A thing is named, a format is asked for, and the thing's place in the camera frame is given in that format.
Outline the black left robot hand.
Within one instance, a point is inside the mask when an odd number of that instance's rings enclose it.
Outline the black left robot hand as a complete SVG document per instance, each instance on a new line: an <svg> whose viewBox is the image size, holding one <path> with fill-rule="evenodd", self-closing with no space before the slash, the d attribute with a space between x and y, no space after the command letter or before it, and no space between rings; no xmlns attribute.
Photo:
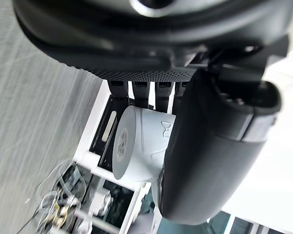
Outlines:
<svg viewBox="0 0 293 234"><path fill-rule="evenodd" d="M108 82L122 118L116 178L149 181L162 217L215 216L282 101L262 79L288 52L293 0L15 0L27 38Z"/></svg>

